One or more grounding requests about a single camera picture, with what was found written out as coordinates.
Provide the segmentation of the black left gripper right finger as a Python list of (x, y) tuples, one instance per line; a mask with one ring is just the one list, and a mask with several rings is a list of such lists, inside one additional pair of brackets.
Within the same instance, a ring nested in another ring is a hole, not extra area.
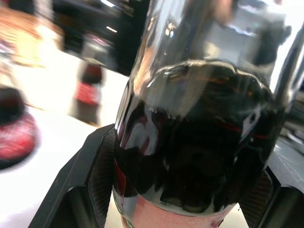
[(240, 202), (249, 228), (304, 228), (304, 154), (279, 138), (257, 185)]

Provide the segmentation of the brown cardboard box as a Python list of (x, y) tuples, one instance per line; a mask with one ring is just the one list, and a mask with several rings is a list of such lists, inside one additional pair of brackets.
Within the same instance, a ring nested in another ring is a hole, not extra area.
[(63, 49), (63, 39), (63, 30), (51, 21), (0, 7), (0, 40), (12, 47), (14, 63), (44, 67), (50, 51)]

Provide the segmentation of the cola bottle with red label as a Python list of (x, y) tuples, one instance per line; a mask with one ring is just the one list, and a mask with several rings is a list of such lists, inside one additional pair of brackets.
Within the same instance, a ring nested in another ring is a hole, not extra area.
[(304, 77), (304, 0), (150, 0), (115, 123), (124, 228), (219, 228)]
[(76, 85), (72, 116), (90, 125), (98, 125), (98, 110), (103, 84), (103, 67), (107, 63), (108, 44), (92, 33), (84, 36), (81, 59), (84, 68)]
[(37, 143), (36, 120), (26, 110), (19, 90), (0, 88), (0, 170), (26, 159)]

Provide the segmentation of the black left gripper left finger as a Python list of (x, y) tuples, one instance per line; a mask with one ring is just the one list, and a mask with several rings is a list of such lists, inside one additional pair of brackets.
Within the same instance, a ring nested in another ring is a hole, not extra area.
[(114, 125), (96, 129), (62, 167), (28, 228), (105, 228), (114, 182)]

